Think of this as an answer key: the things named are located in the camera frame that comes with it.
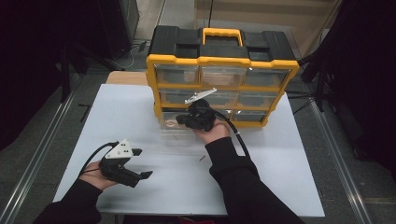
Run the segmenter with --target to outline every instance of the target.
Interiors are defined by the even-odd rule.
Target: white plastic part
[[[195,93],[190,99],[185,100],[184,104],[189,104],[189,103],[195,102],[195,101],[197,101],[199,99],[202,99],[202,98],[206,97],[207,95],[209,95],[209,94],[211,94],[211,93],[213,93],[215,91],[217,91],[217,89],[213,88],[210,91],[201,91],[199,93]]]
[[[121,158],[132,158],[134,153],[132,152],[131,144],[128,140],[122,140],[116,147],[111,149],[107,154],[107,159],[121,159]]]

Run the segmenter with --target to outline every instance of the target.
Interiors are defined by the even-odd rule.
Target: cable
[[[113,60],[110,60],[110,61],[113,62],[116,66],[118,66],[118,67],[120,67],[120,68],[129,68],[129,67],[131,67],[131,66],[134,64],[134,55],[132,54],[132,51],[133,51],[134,49],[137,49],[137,48],[139,48],[139,46],[132,47],[131,50],[129,51],[129,53],[130,53],[130,55],[131,55],[131,59],[132,59],[132,62],[131,62],[129,65],[123,66],[123,65],[120,65],[120,64],[114,62]]]
[[[241,144],[242,149],[245,152],[245,156],[250,158],[250,154],[248,153],[248,148],[244,143],[244,140],[242,140],[241,135],[239,134],[238,130],[236,130],[235,126],[233,125],[233,123],[230,121],[230,119],[228,119],[227,117],[225,117],[223,114],[221,114],[219,111],[216,111],[214,109],[212,109],[213,112],[215,112],[215,115],[221,117],[222,119],[224,119],[231,127],[231,129],[233,129],[233,133],[235,134],[236,138],[239,141],[239,144]]]
[[[293,115],[295,115],[296,113],[298,113],[299,111],[301,111],[302,109],[306,108],[307,106],[309,106],[312,102],[315,102],[315,99],[309,99],[305,102],[305,104],[303,104],[302,106],[300,106],[300,108],[298,108],[297,110],[295,110],[293,112]]]
[[[115,142],[115,143],[107,143],[107,144],[104,144],[104,145],[102,145],[101,147],[99,147],[98,149],[96,149],[93,153],[92,153],[92,155],[88,158],[88,160],[85,162],[85,164],[82,166],[82,168],[81,168],[81,170],[79,171],[79,174],[78,174],[78,176],[81,176],[82,174],[84,174],[84,170],[85,170],[85,168],[87,167],[87,165],[88,165],[88,163],[90,163],[90,161],[92,160],[92,158],[96,155],[96,154],[98,154],[98,152],[99,151],[101,151],[103,148],[105,148],[105,147],[115,147],[116,145],[118,145],[119,144],[119,142]]]
[[[314,56],[315,56],[315,51],[313,53],[309,54],[308,56],[303,57],[302,59],[298,60],[297,63],[300,66],[303,66],[304,64],[309,63],[311,61],[311,59],[314,58]]]
[[[299,95],[299,96],[288,96],[288,99],[292,100],[292,99],[300,99],[300,98],[315,97],[315,96],[316,96],[315,93],[309,93],[309,94]]]
[[[309,94],[309,91],[286,91],[287,94]]]
[[[208,28],[210,28],[210,21],[212,20],[212,12],[213,12],[213,0],[212,0],[212,3],[210,4],[209,22],[207,24]]]

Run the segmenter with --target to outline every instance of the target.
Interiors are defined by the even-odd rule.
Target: white table
[[[218,184],[209,174],[204,144],[168,145],[160,137],[150,87],[104,84],[55,195],[59,201],[78,177],[84,162],[101,145],[126,138],[143,149],[125,167],[153,171],[133,189],[117,185],[100,196],[99,211],[142,215],[226,215]],[[324,217],[314,179],[286,95],[264,128],[240,129],[262,182],[300,217]],[[238,154],[244,155],[233,136]],[[100,160],[105,148],[92,161]]]

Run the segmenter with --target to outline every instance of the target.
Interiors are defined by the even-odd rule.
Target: black jacket
[[[231,137],[205,147],[213,163],[209,173],[221,187],[232,223],[303,223],[260,181],[252,160],[236,154]],[[101,193],[78,179],[62,200],[49,204],[34,223],[98,223],[101,216],[96,202]]]

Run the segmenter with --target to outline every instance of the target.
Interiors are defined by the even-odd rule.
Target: storage organizer
[[[154,113],[163,133],[184,126],[184,101],[196,92],[236,127],[263,127],[299,65],[281,32],[248,33],[235,29],[179,29],[157,26],[147,57],[147,79]]]

